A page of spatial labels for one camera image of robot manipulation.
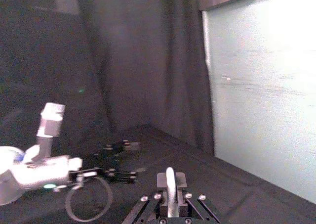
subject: black fabric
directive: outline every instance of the black fabric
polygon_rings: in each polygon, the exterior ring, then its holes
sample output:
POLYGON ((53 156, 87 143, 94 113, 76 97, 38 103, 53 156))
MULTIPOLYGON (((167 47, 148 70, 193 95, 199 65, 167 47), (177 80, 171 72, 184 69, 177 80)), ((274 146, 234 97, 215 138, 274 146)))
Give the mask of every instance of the black fabric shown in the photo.
POLYGON ((1 0, 0 19, 0 145, 34 145, 55 102, 66 112, 52 155, 98 148, 109 125, 81 17, 55 0, 1 0))
MULTIPOLYGON (((113 204, 108 213, 92 223, 121 223, 142 195, 156 191, 157 173, 165 172, 169 166, 176 172, 185 173, 188 191, 193 195, 204 193, 212 201, 222 221, 232 224, 316 222, 315 204, 215 157, 204 157, 205 154, 199 149, 160 130, 140 126, 120 132, 111 139, 115 141, 122 138, 139 141, 141 149, 121 154, 121 168, 141 168, 145 171, 139 173, 138 182, 134 184, 112 183, 113 204)), ((14 203, 0 207, 0 223, 75 224, 77 222, 67 216, 64 208, 67 191, 54 193, 38 190, 26 193, 14 203)), ((94 192, 99 197, 105 195, 97 183, 93 184, 93 190, 87 187, 86 192, 94 192)), ((78 194, 74 198, 74 202, 77 202, 74 207, 85 207, 87 216, 91 215, 95 209, 91 205, 91 197, 89 193, 86 198, 83 197, 84 194, 78 194)))
POLYGON ((197 0, 79 0, 112 131, 151 124, 213 154, 197 0))

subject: bolt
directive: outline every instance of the bolt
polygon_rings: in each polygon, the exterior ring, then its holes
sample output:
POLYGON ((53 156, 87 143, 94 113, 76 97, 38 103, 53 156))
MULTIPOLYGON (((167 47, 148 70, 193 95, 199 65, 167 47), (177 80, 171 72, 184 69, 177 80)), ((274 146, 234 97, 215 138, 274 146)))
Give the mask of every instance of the bolt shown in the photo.
POLYGON ((192 224, 191 218, 186 218, 186 219, 184 220, 184 222, 185 222, 186 224, 192 224))
POLYGON ((147 196, 143 196, 141 199, 140 199, 140 201, 142 201, 142 202, 146 202, 148 200, 148 197, 147 196))
POLYGON ((191 193, 186 193, 185 197, 186 198, 192 198, 192 194, 191 193))
POLYGON ((167 220, 166 219, 161 219, 159 224, 166 224, 167 223, 167 220))
POLYGON ((155 199, 160 199, 160 198, 161 198, 161 194, 160 194, 160 193, 156 193, 156 194, 154 195, 154 198, 155 198, 155 199))
POLYGON ((199 200, 205 200, 206 199, 206 196, 204 194, 201 194, 199 197, 198 197, 199 200))

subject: light blue wall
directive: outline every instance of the light blue wall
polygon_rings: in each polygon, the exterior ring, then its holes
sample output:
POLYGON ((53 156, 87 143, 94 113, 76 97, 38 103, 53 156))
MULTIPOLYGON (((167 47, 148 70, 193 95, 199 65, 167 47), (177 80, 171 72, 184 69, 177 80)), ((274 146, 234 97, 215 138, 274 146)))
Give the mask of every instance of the light blue wall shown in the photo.
POLYGON ((203 16, 217 157, 316 203, 316 0, 203 16))

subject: white wall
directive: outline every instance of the white wall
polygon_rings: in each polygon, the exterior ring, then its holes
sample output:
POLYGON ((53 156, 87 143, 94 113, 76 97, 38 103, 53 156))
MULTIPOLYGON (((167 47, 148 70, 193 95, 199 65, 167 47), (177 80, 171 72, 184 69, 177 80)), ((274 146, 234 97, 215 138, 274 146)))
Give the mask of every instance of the white wall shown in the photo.
POLYGON ((217 157, 316 203, 316 0, 203 16, 217 157))

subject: black tabletop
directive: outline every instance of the black tabletop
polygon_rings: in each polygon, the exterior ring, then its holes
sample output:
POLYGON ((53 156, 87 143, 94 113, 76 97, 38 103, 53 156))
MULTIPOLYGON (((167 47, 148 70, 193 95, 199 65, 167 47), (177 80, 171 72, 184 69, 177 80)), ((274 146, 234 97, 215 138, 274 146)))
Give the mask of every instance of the black tabletop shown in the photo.
MULTIPOLYGON (((205 194, 220 212, 224 221, 236 224, 276 223, 314 224, 316 205, 220 159, 185 144, 150 126, 139 126, 118 133, 113 140, 138 141, 136 152, 123 152, 121 169, 139 171, 133 184, 111 183, 114 199, 108 212, 91 223, 120 224, 143 195, 153 194, 157 173, 173 167, 184 172, 187 190, 193 195, 205 194)), ((92 196, 105 197, 99 184, 91 184, 92 196)), ((72 224, 66 213, 67 191, 37 190, 24 194, 17 201, 0 207, 0 223, 58 223, 72 224)), ((75 197, 74 209, 84 208, 86 196, 75 197)))

